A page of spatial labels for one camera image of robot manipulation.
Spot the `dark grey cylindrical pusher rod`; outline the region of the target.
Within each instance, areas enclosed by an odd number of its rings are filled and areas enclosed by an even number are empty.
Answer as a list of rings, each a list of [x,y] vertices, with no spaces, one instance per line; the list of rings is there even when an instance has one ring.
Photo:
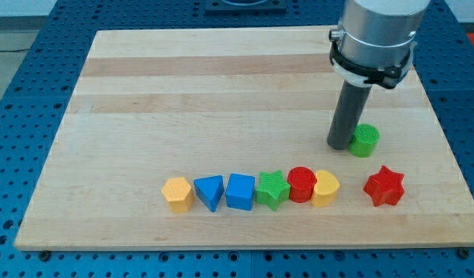
[[[344,81],[327,136],[331,148],[348,148],[370,91],[370,86],[359,87]]]

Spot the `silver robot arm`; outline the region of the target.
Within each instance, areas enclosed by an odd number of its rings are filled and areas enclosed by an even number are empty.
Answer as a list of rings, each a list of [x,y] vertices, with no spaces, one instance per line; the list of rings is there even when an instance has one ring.
[[[372,86],[394,89],[412,65],[429,0],[347,0],[329,32],[330,64],[344,79],[327,143],[348,148]]]

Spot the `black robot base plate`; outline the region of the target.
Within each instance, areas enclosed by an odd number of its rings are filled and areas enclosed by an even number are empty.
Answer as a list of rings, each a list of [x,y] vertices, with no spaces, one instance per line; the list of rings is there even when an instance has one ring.
[[[204,0],[206,12],[285,12],[287,0]]]

